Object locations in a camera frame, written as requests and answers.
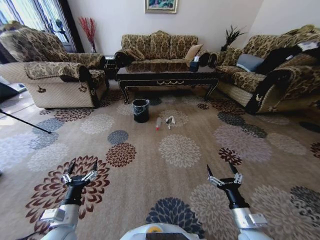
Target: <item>beige pillow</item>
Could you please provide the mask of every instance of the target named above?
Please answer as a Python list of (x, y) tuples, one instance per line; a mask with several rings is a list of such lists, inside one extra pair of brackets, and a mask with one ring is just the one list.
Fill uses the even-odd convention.
[(184, 59), (188, 60), (188, 61), (192, 61), (195, 58), (195, 56), (197, 55), (197, 53), (200, 51), (202, 46), (203, 46), (203, 44), (192, 45), (190, 47), (189, 51), (187, 52), (187, 54), (185, 55)]
[(140, 52), (139, 49), (134, 46), (131, 46), (130, 48), (125, 49), (124, 52), (127, 55), (133, 57), (135, 61), (145, 60), (145, 56), (143, 55), (143, 53)]

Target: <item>black bucket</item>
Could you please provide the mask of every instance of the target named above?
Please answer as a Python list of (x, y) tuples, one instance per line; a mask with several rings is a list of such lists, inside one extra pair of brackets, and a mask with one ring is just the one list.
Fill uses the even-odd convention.
[(133, 116), (137, 123), (145, 123), (149, 120), (149, 100), (136, 99), (132, 102)]

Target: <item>coffee table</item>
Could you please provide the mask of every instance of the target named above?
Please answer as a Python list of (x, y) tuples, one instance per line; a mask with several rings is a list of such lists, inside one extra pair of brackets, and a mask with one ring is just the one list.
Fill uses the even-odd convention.
[(209, 95), (217, 87), (221, 76), (220, 72), (209, 66), (200, 66), (195, 72), (190, 71), (187, 65), (175, 71), (159, 70), (163, 67), (155, 69), (157, 70), (145, 71), (145, 69), (130, 68), (130, 66), (119, 69), (116, 80), (124, 95), (124, 104), (129, 103), (127, 88), (132, 87), (210, 86), (204, 96), (204, 100), (208, 101)]

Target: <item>tripod leg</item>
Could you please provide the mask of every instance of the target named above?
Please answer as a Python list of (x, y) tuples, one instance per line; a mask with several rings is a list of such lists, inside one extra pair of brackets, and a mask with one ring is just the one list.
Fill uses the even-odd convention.
[(22, 120), (22, 119), (20, 119), (20, 118), (17, 118), (17, 117), (15, 117), (15, 116), (13, 116), (13, 115), (11, 115), (11, 114), (9, 114), (9, 113), (6, 113), (6, 112), (2, 111), (1, 109), (0, 109), (0, 113), (1, 113), (1, 114), (4, 114), (4, 115), (7, 115), (7, 116), (9, 116), (9, 117), (11, 117), (11, 118), (13, 118), (13, 119), (16, 119), (16, 120), (18, 120), (18, 121), (20, 121), (20, 122), (23, 122), (23, 123), (25, 123), (25, 124), (28, 124), (28, 125), (30, 125), (30, 126), (32, 126), (32, 127), (34, 127), (34, 128), (40, 129), (41, 131), (44, 131), (44, 132), (46, 132), (46, 133), (48, 133), (48, 134), (51, 134), (50, 131), (47, 131), (47, 130), (41, 128), (41, 127), (38, 127), (38, 126), (36, 126), (36, 125), (33, 125), (33, 124), (31, 124), (31, 123), (29, 123), (29, 122), (27, 122), (27, 121), (24, 121), (24, 120)]

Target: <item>framed painting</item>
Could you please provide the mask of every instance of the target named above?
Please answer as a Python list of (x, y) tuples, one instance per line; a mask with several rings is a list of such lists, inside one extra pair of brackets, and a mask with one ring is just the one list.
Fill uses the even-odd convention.
[(178, 0), (145, 0), (146, 14), (176, 14)]

